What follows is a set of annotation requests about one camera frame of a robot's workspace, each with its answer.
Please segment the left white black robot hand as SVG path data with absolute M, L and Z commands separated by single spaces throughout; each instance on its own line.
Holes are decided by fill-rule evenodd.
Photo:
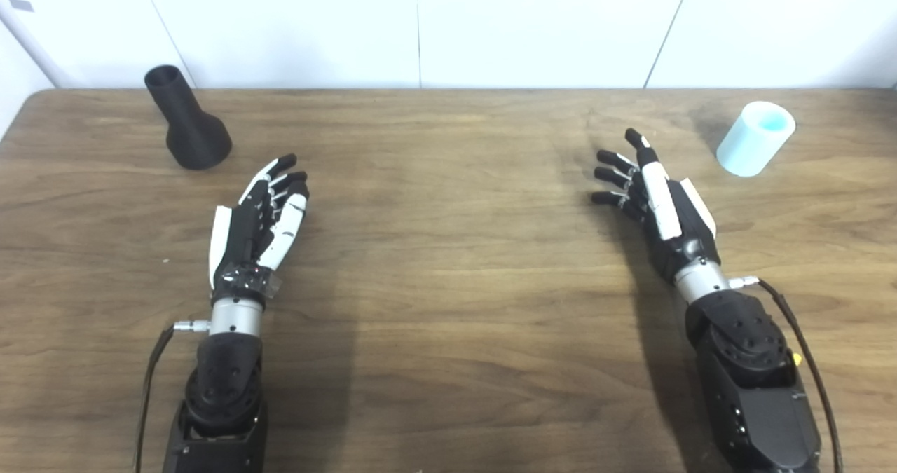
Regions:
M 308 175 L 295 172 L 290 153 L 263 167 L 234 207 L 216 207 L 209 252 L 212 301 L 275 297 L 279 266 L 294 246 L 306 216 Z

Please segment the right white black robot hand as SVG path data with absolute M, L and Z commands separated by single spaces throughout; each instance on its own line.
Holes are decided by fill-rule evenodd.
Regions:
M 651 265 L 664 280 L 693 263 L 722 263 L 715 243 L 715 223 L 688 179 L 670 178 L 659 155 L 641 132 L 626 129 L 624 138 L 636 160 L 600 149 L 594 177 L 615 190 L 593 192 L 594 205 L 614 207 L 641 227 Z

